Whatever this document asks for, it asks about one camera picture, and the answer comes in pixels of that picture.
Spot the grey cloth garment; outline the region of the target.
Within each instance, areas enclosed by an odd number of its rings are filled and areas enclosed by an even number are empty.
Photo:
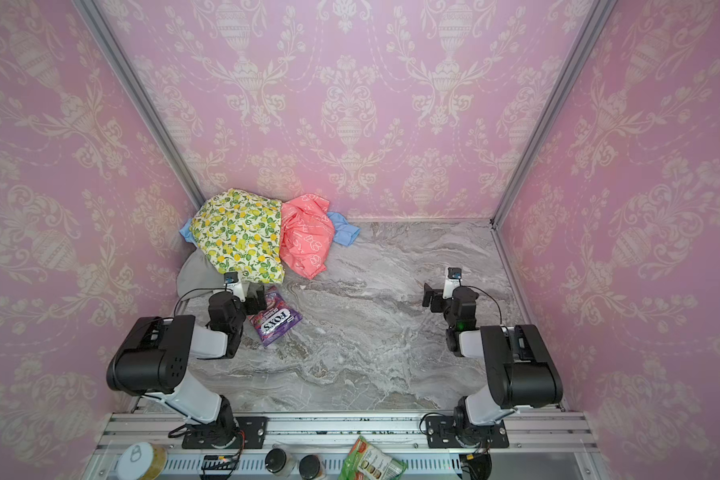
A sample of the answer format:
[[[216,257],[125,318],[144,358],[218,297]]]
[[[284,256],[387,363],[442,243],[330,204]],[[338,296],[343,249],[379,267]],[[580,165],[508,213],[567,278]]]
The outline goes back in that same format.
[[[223,275],[208,261],[200,249],[195,249],[182,266],[176,280],[177,294],[191,299],[211,290],[224,288]]]

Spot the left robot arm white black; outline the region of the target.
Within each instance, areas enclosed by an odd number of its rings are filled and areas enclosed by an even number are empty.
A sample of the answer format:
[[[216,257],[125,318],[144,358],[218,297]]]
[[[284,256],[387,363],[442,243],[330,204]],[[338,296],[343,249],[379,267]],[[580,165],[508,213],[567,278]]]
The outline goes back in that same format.
[[[246,299],[235,290],[214,292],[205,325],[187,314],[139,318],[108,365],[108,387],[180,415],[183,424],[168,437],[181,440],[185,449],[261,449],[268,419],[236,416],[230,401],[196,378],[189,363],[234,358],[247,318],[265,307],[260,286]]]

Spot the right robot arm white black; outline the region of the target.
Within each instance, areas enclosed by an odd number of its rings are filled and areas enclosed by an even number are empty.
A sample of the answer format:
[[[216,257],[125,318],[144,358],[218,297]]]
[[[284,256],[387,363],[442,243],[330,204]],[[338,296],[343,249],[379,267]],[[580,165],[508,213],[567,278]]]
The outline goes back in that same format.
[[[460,284],[423,287],[422,306],[447,323],[447,349],[457,357],[481,359],[486,382],[461,398],[449,427],[432,427],[429,443],[467,448],[508,445],[504,420],[522,410],[558,404],[564,396],[559,372],[538,328],[532,324],[479,326],[479,293]]]

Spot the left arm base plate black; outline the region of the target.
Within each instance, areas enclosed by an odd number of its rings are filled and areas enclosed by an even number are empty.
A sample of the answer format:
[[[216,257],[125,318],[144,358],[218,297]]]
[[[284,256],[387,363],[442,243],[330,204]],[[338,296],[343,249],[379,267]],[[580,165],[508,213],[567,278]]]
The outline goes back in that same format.
[[[182,447],[188,450],[231,449],[261,450],[267,435],[268,418],[265,416],[243,416],[235,419],[235,426],[228,433],[222,433],[200,426],[186,426]]]

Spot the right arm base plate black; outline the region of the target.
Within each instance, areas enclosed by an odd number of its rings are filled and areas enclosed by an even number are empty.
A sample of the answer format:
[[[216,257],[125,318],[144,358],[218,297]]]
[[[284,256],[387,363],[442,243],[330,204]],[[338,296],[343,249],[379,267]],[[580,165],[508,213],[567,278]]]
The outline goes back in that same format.
[[[505,449],[510,446],[507,429],[503,421],[499,424],[459,426],[453,416],[433,415],[423,418],[423,432],[428,447],[435,449]]]

